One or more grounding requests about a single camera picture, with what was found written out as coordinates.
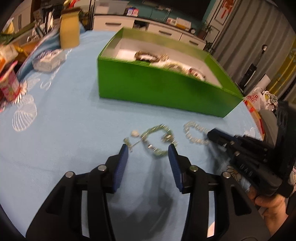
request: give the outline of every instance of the human hand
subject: human hand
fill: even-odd
[[[254,203],[260,207],[267,208],[262,214],[266,226],[269,229],[271,235],[282,226],[288,215],[286,214],[285,198],[279,194],[275,194],[271,197],[258,196],[257,191],[252,186],[250,187],[248,197]]]

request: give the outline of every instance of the drawer handle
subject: drawer handle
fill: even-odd
[[[194,45],[198,46],[198,44],[197,44],[196,42],[193,42],[193,41],[191,41],[191,40],[189,40],[189,43],[191,43],[191,44],[194,44]]]
[[[105,23],[106,25],[116,25],[116,26],[119,26],[121,25],[121,23]]]
[[[166,35],[169,35],[169,36],[172,35],[172,34],[170,34],[170,33],[168,33],[168,32],[164,32],[164,31],[161,31],[161,30],[159,30],[159,32],[160,32],[161,34],[166,34]]]

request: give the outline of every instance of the silver bolt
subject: silver bolt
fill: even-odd
[[[230,178],[231,174],[229,172],[223,172],[223,177]]]
[[[74,172],[66,172],[66,174],[65,174],[65,176],[67,178],[71,178],[71,177],[73,177],[73,175],[74,175]]]
[[[195,165],[192,165],[192,166],[189,167],[189,170],[193,171],[193,172],[196,172],[198,170],[198,167],[195,166]]]
[[[104,172],[107,169],[106,165],[99,165],[98,170]]]

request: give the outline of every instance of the white drawer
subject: white drawer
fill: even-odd
[[[199,49],[204,49],[205,42],[202,40],[198,40],[197,38],[190,37],[186,34],[182,34],[180,41],[190,44],[191,46],[195,46]]]
[[[176,40],[179,40],[182,35],[182,33],[178,32],[178,31],[174,31],[172,29],[161,27],[161,26],[151,24],[151,23],[149,24],[147,31],[153,32],[156,34],[160,34],[162,36],[166,36],[166,37],[176,39]]]
[[[122,27],[132,28],[134,19],[129,17],[95,16],[94,30],[118,31]]]

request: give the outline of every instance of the storage box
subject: storage box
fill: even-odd
[[[137,51],[168,54],[186,68],[199,69],[206,81],[162,68],[164,62],[136,61]],[[122,28],[98,56],[99,95],[224,117],[243,96],[207,52],[157,34]]]

